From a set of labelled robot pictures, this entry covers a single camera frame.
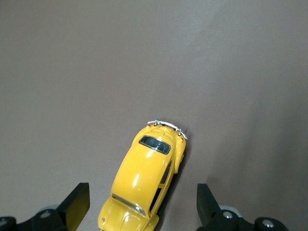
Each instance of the chrome bumper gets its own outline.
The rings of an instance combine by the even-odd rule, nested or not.
[[[179,136],[182,135],[186,140],[187,140],[187,136],[186,134],[182,131],[182,129],[178,128],[177,126],[173,125],[173,124],[170,124],[168,122],[165,122],[165,121],[161,121],[161,120],[152,120],[152,121],[149,121],[147,123],[148,125],[152,125],[154,124],[154,126],[157,126],[159,124],[163,125],[163,126],[167,126],[167,127],[170,127],[172,129],[174,129],[175,131],[177,131],[179,133]]]

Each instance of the car hood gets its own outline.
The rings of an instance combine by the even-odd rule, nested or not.
[[[104,209],[106,214],[105,229],[106,231],[141,231],[146,225],[148,219],[137,212],[127,208],[115,199],[108,201]]]
[[[133,204],[137,203],[144,211],[149,210],[158,184],[173,157],[172,152],[165,155],[138,142],[134,143],[116,174],[111,193]]]

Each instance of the screw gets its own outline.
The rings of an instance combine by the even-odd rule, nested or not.
[[[223,212],[223,216],[224,216],[226,219],[231,219],[231,218],[233,218],[232,213],[231,213],[231,212],[228,212],[228,211]]]
[[[273,222],[271,222],[270,220],[263,220],[262,224],[265,225],[268,228],[273,228],[274,227]]]
[[[2,225],[5,225],[6,223],[8,223],[7,220],[6,220],[5,218],[2,218],[2,219],[0,220],[0,227],[1,227]]]
[[[42,213],[41,215],[40,215],[40,218],[47,218],[47,217],[49,217],[51,215],[51,213],[48,211],[48,210],[46,210],[44,213]]]

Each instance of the yellow beetle car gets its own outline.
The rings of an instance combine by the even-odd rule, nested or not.
[[[156,214],[184,157],[187,136],[149,121],[133,140],[98,217],[101,231],[153,231]]]

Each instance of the rear window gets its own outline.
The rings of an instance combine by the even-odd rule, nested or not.
[[[139,141],[139,143],[149,147],[149,148],[152,148],[156,151],[159,151],[160,153],[162,154],[165,154],[167,155],[170,151],[170,145],[163,142],[163,141],[160,141],[154,137],[151,137],[151,136],[144,136],[141,138],[141,140]]]

